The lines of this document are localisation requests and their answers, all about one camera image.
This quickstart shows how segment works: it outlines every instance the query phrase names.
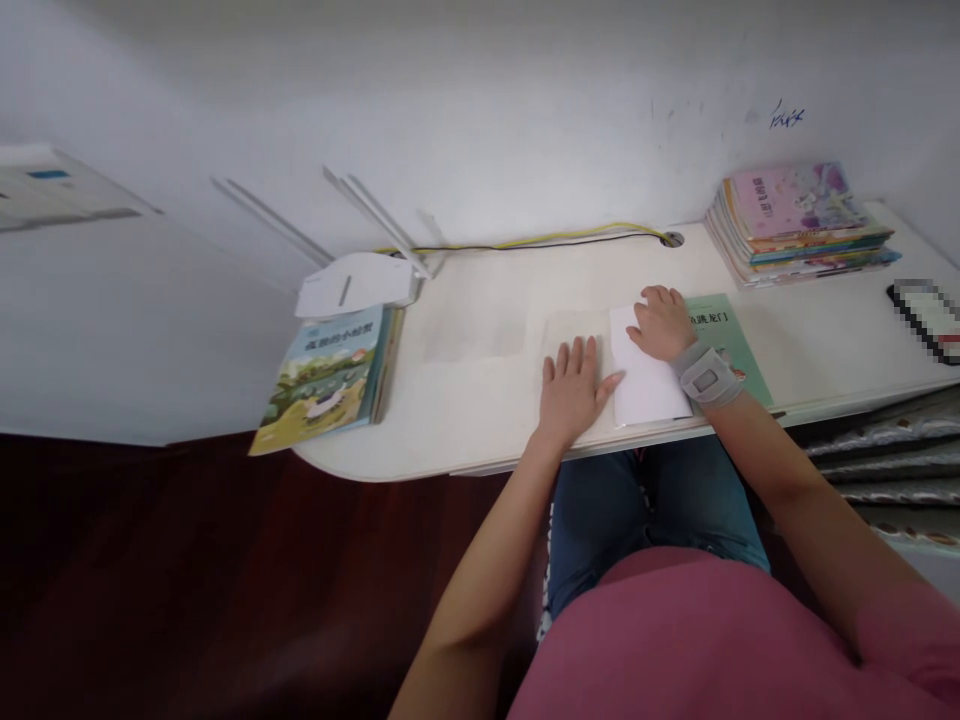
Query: white desk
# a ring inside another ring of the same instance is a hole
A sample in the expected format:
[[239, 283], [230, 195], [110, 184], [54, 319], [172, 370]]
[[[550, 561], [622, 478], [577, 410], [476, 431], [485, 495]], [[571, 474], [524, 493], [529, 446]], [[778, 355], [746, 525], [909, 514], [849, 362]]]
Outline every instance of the white desk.
[[[537, 422], [544, 354], [575, 335], [601, 336], [607, 311], [646, 285], [730, 297], [784, 425], [889, 404], [960, 381], [899, 319], [885, 289], [932, 278], [960, 298], [960, 272], [889, 209], [869, 203], [903, 259], [886, 270], [741, 291], [700, 223], [665, 248], [628, 238], [568, 248], [452, 253], [407, 309], [381, 424], [297, 446], [307, 462], [368, 482], [487, 474], [511, 468]], [[702, 418], [617, 428], [612, 403], [570, 457], [703, 435]]]

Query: white wall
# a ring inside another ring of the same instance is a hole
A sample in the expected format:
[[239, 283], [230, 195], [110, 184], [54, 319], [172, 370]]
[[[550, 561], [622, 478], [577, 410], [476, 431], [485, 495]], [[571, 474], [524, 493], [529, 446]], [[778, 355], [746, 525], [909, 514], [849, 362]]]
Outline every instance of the white wall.
[[[942, 185], [916, 190], [956, 156], [956, 3], [4, 1], [30, 61], [13, 93], [30, 139], [290, 287], [300, 258], [209, 174], [342, 253], [381, 241], [321, 162], [359, 175], [420, 239], [422, 208], [477, 241], [693, 220], [733, 170], [839, 158], [861, 195], [960, 258]], [[771, 129], [781, 99], [803, 120]]]
[[254, 428], [294, 301], [162, 218], [0, 235], [0, 432], [163, 445]]
[[[50, 231], [37, 246], [0, 237], [2, 423], [144, 442], [252, 427], [291, 322], [282, 291], [315, 266], [219, 196], [211, 174], [340, 254], [382, 241], [321, 181], [322, 162], [362, 178], [417, 239], [429, 240], [422, 209], [470, 242], [694, 220], [734, 170], [838, 158], [860, 195], [885, 197], [956, 261], [957, 8], [0, 0], [0, 141], [49, 142], [167, 213]], [[803, 120], [771, 129], [781, 99]], [[117, 275], [37, 295], [50, 263]], [[131, 338], [151, 321], [163, 331], [147, 352]], [[51, 354], [68, 331], [99, 344]], [[224, 346], [240, 367], [223, 369]], [[103, 395], [111, 358], [150, 363], [155, 384], [127, 374]]]

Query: dark floor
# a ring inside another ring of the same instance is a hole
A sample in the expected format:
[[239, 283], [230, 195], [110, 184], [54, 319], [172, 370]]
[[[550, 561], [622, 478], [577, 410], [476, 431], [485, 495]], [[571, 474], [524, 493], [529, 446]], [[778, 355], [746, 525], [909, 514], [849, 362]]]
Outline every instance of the dark floor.
[[[7, 718], [385, 717], [506, 476], [372, 485], [250, 436], [0, 436]], [[782, 543], [774, 574], [809, 602]], [[545, 542], [501, 715], [535, 650]]]

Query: hand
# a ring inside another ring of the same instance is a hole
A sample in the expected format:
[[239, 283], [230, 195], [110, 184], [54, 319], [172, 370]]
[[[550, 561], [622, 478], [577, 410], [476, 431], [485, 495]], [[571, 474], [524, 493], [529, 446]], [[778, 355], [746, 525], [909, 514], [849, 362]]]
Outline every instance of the hand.
[[628, 327], [633, 344], [650, 357], [670, 362], [697, 341], [687, 304], [673, 288], [646, 287], [640, 293], [647, 304], [634, 303], [633, 313], [640, 328]]
[[591, 335], [584, 351], [583, 338], [566, 343], [552, 357], [543, 359], [543, 391], [540, 395], [540, 425], [537, 434], [566, 450], [600, 416], [603, 406], [623, 379], [614, 373], [597, 386], [597, 341]]

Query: wrist support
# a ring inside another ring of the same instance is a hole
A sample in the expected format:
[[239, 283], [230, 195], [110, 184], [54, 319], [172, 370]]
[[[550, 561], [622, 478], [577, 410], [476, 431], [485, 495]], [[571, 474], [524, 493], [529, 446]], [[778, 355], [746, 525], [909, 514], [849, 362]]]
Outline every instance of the wrist support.
[[680, 387], [705, 410], [727, 405], [743, 388], [733, 370], [703, 340], [697, 340], [670, 361]]

